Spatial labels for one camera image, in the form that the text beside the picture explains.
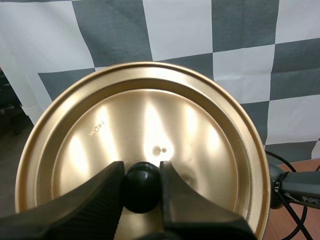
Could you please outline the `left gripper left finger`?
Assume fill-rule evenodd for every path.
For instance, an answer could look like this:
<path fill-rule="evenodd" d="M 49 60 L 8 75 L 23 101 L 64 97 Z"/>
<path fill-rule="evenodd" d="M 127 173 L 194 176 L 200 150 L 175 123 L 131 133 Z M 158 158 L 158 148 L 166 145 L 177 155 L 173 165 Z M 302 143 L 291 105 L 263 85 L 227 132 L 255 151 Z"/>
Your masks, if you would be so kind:
<path fill-rule="evenodd" d="M 123 205 L 124 164 L 116 161 L 74 190 L 0 220 L 2 240 L 112 240 Z"/>

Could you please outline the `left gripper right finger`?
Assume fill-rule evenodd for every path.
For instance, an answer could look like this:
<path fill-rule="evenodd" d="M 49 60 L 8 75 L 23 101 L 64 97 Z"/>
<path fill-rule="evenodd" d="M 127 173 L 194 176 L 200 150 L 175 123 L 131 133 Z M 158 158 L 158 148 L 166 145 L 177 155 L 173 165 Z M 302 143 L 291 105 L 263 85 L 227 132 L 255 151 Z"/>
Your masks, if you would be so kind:
<path fill-rule="evenodd" d="M 255 240 L 246 220 L 193 190 L 168 161 L 159 167 L 165 230 L 182 240 Z"/>

